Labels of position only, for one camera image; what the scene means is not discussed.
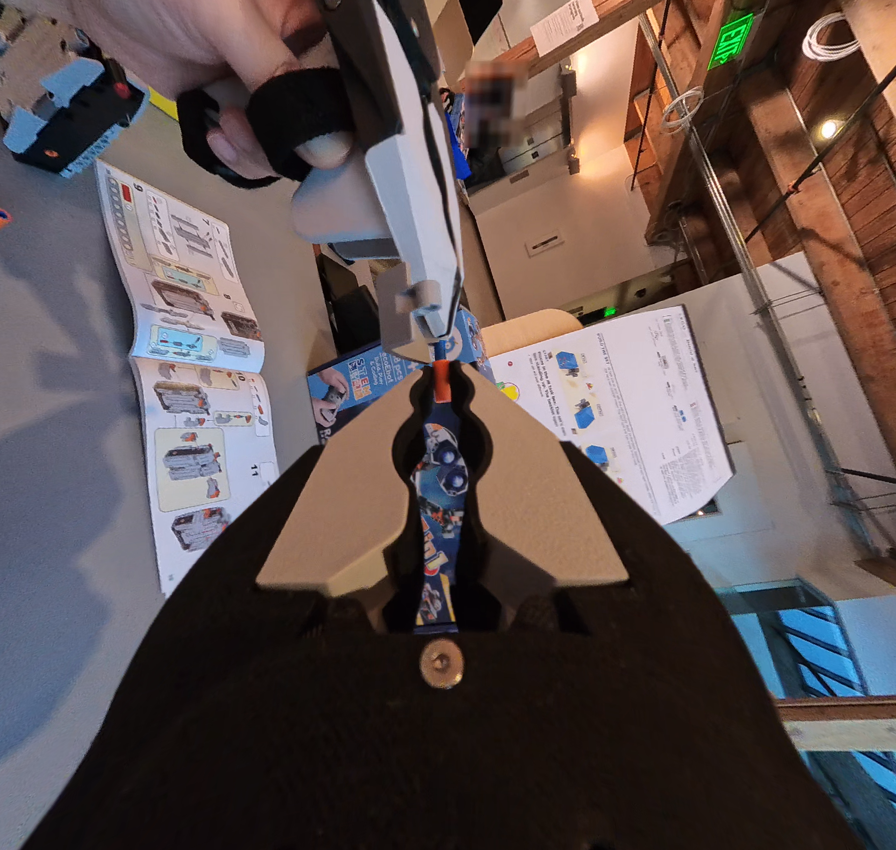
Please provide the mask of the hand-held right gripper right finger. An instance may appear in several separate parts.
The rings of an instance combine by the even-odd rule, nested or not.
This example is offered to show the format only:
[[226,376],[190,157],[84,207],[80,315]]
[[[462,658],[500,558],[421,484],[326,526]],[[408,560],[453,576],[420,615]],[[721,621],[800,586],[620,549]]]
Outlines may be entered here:
[[628,570],[560,441],[470,365],[452,364],[469,465],[452,590],[460,632],[497,632],[530,598],[623,585]]

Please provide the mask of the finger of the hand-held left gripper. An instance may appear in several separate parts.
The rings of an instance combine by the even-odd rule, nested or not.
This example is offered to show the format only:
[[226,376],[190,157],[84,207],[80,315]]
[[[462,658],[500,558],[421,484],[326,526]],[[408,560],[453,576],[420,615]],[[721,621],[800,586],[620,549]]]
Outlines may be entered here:
[[383,41],[388,73],[395,91],[401,129],[378,142],[364,156],[367,171],[383,208],[399,257],[409,265],[409,287],[416,292],[421,329],[440,339],[451,328],[452,240],[442,192],[427,147],[432,129],[431,104],[424,101],[399,37],[385,10],[373,1],[376,26]]
[[445,336],[454,326],[454,317],[461,302],[464,284],[461,213],[456,187],[454,149],[451,143],[453,135],[445,118],[440,89],[431,87],[428,91],[428,100],[424,106],[424,136],[436,190],[439,193],[442,232],[451,248],[451,253],[439,253],[438,256],[439,262],[447,269],[446,281],[442,288],[444,326],[438,334]]

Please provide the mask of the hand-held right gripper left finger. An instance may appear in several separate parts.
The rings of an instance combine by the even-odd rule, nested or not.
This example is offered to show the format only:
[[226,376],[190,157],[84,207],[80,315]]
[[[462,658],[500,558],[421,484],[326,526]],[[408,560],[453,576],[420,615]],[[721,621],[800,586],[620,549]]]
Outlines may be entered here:
[[412,475],[425,456],[433,369],[413,372],[320,449],[256,584],[325,598],[373,594],[390,632],[412,632],[424,587]]

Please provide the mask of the grey curved building piece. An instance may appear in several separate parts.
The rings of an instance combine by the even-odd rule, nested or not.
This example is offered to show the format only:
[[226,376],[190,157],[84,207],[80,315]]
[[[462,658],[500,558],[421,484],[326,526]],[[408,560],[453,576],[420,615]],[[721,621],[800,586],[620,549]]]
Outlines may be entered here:
[[438,282],[413,282],[409,263],[398,260],[380,272],[375,289],[384,351],[409,362],[431,364],[438,335],[427,326],[426,317],[440,314],[442,292]]

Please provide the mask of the grey desk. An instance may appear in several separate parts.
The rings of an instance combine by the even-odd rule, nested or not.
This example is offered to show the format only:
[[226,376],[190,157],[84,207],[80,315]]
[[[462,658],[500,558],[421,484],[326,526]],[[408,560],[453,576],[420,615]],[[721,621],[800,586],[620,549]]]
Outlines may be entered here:
[[[330,354],[293,184],[241,191],[183,154],[150,108],[106,159],[230,227],[261,323],[277,459],[316,440],[306,372]],[[2,761],[89,742],[162,601],[136,389],[132,310],[96,180],[2,149]]]

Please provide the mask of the person's left hand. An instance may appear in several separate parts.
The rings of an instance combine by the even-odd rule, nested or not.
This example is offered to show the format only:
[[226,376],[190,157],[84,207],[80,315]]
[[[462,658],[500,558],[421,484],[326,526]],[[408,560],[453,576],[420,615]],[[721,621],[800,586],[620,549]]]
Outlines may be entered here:
[[[167,98],[225,79],[248,93],[337,67],[313,0],[57,0],[70,21]],[[320,35],[287,44],[296,33]]]

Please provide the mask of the blue robot kit box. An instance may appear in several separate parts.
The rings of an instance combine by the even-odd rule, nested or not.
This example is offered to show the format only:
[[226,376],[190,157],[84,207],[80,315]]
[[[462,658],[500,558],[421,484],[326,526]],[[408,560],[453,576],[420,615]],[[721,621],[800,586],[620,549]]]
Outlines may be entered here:
[[[384,351],[380,341],[369,341],[308,374],[308,389],[324,445],[352,420],[383,397],[415,369],[412,363]],[[460,416],[451,403],[433,403],[424,417],[422,458],[414,460],[409,475],[414,509],[420,514],[422,542],[422,592],[414,625],[404,619],[415,598],[412,587],[395,590],[390,585],[375,592],[367,606],[386,632],[424,635],[459,630],[494,632],[501,606],[484,587],[461,586],[455,601],[456,564],[462,546],[462,522],[469,471],[458,446]],[[368,453],[353,449],[352,464],[342,473],[345,484],[333,493],[337,536],[354,539],[376,537],[385,515],[380,509],[383,477],[375,475]]]

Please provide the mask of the white instruction poster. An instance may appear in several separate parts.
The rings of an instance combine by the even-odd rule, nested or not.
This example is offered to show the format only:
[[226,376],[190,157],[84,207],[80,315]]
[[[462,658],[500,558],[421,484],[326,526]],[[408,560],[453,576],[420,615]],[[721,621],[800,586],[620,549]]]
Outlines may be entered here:
[[734,476],[685,306],[536,341],[510,329],[482,331],[498,386],[659,524],[693,516]]

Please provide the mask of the open instruction booklet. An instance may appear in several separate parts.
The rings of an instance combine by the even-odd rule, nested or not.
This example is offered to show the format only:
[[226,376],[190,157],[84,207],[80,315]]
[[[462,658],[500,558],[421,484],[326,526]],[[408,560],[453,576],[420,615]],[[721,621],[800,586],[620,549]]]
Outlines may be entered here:
[[145,181],[95,165],[106,234],[133,310],[161,592],[280,475],[264,343],[230,229]]

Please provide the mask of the white paper notice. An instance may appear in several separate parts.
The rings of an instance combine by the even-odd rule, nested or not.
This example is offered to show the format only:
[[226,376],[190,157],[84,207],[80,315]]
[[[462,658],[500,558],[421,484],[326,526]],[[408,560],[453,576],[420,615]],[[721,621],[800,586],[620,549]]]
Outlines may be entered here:
[[532,25],[531,35],[539,57],[579,37],[599,22],[593,0],[570,0]]

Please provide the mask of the partly built grey robot model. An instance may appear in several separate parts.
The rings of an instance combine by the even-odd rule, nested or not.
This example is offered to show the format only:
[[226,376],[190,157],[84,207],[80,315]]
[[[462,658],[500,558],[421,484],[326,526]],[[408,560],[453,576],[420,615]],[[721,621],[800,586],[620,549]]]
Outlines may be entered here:
[[1,5],[2,144],[18,162],[78,174],[149,101],[80,29]]

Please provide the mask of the green exit sign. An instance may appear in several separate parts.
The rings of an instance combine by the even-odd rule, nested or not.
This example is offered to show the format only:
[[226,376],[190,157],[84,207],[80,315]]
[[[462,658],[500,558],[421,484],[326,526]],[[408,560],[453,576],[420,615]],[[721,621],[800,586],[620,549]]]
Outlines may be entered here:
[[722,25],[711,53],[708,71],[740,57],[751,34],[755,18],[754,13],[744,13]]

